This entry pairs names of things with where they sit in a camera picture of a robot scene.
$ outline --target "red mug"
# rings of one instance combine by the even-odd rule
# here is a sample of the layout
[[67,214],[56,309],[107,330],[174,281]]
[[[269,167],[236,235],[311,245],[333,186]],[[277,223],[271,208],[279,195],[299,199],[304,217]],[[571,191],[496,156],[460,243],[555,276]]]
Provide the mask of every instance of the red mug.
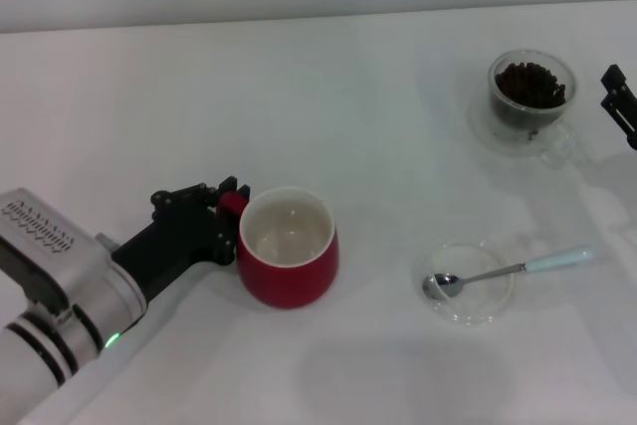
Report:
[[220,206],[241,216],[237,266],[255,298],[293,309],[327,291],[338,269],[338,238],[324,201],[305,189],[282,187],[249,203],[226,193]]

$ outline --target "coffee beans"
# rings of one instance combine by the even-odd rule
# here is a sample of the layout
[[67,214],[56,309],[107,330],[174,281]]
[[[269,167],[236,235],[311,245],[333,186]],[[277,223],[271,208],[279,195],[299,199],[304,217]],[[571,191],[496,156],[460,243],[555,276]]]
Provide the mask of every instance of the coffee beans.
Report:
[[566,103],[566,86],[559,85],[550,70],[531,62],[510,64],[496,75],[496,84],[508,99],[520,105],[555,108]]

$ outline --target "green led light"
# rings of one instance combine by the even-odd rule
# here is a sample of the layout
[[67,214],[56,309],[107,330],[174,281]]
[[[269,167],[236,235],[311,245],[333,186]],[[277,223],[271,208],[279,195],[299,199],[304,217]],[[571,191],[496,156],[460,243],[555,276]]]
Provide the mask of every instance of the green led light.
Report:
[[111,345],[113,342],[115,342],[117,340],[117,338],[119,337],[119,333],[114,333],[112,335],[112,337],[106,341],[106,345],[105,347],[108,347],[109,345]]

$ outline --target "white table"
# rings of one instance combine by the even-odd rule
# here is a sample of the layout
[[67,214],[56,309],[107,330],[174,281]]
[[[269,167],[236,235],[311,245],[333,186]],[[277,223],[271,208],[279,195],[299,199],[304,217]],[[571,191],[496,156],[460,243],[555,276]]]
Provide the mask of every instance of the white table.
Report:
[[[333,287],[293,312],[192,268],[27,423],[635,423],[637,152],[599,79],[617,63],[637,85],[636,22],[620,2],[0,36],[0,190],[123,241],[155,190],[234,174],[327,198],[342,247]],[[519,47],[572,65],[586,167],[468,131],[489,64]],[[602,258],[518,277],[507,311],[468,328],[413,280],[453,239]],[[7,321],[22,301],[3,288]]]

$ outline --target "metal spoon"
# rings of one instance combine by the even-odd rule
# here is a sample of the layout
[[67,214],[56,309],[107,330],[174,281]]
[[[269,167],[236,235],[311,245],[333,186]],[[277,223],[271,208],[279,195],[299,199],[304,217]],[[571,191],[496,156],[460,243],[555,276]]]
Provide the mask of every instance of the metal spoon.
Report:
[[481,281],[482,279],[494,278],[504,274],[518,273],[520,271],[535,272],[547,269],[558,268],[569,264],[581,263],[593,259],[594,254],[588,246],[580,246],[568,249],[559,253],[550,254],[541,258],[526,261],[525,263],[514,264],[505,268],[479,274],[469,279],[461,279],[453,274],[429,275],[422,282],[423,292],[430,298],[438,301],[445,301],[458,296],[466,284]]

